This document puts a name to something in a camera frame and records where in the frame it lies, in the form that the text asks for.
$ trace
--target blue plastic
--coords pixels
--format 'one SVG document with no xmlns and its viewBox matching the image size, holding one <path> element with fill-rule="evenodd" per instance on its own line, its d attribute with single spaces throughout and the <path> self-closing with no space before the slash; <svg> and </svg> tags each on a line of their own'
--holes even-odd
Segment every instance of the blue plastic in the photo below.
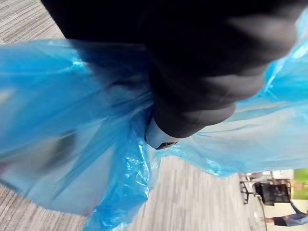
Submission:
<svg viewBox="0 0 308 231">
<path fill-rule="evenodd" d="M 164 151 L 143 139 L 152 106 L 143 46 L 63 39 L 0 46 L 1 182 L 46 208 L 89 215 L 86 231 L 115 231 L 148 199 L 163 156 L 217 176 L 307 167 L 303 17 L 298 44 L 269 67 L 257 96 Z"/>
</svg>

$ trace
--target black jacket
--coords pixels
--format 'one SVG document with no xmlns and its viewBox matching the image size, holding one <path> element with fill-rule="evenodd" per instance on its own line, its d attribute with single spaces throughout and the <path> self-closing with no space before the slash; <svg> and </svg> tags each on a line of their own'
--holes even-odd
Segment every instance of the black jacket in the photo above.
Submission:
<svg viewBox="0 0 308 231">
<path fill-rule="evenodd" d="M 188 137 L 256 94 L 307 0 L 42 0 L 66 38 L 146 44 L 154 117 Z"/>
</svg>

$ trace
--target floor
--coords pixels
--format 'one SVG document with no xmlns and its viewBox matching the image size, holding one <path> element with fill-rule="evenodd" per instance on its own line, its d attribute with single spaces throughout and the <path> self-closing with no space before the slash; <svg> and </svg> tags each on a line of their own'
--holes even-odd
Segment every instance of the floor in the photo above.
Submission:
<svg viewBox="0 0 308 231">
<path fill-rule="evenodd" d="M 0 44 L 62 38 L 38 0 L 0 1 Z M 175 157 L 129 231 L 249 231 L 237 175 L 216 178 Z M 78 231 L 85 218 L 44 210 L 0 186 L 0 231 Z"/>
</svg>

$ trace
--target black sleeve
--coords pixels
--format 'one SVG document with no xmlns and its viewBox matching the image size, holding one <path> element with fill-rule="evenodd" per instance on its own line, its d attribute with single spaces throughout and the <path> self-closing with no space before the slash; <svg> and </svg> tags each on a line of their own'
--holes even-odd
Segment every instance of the black sleeve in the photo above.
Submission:
<svg viewBox="0 0 308 231">
<path fill-rule="evenodd" d="M 141 34 L 153 61 L 154 118 L 184 138 L 231 116 L 296 40 L 306 0 L 152 1 Z"/>
</svg>

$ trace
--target black chair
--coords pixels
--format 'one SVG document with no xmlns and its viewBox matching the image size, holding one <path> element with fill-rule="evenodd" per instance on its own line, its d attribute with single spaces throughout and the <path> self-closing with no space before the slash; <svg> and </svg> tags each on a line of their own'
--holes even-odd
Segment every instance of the black chair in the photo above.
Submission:
<svg viewBox="0 0 308 231">
<path fill-rule="evenodd" d="M 241 193 L 246 194 L 244 199 L 244 204 L 248 204 L 249 196 L 259 195 L 262 198 L 264 205 L 275 206 L 275 203 L 290 203 L 291 196 L 289 194 L 289 189 L 286 184 L 269 184 L 256 182 L 254 184 L 254 191 L 249 192 L 245 183 L 241 182 Z"/>
</svg>

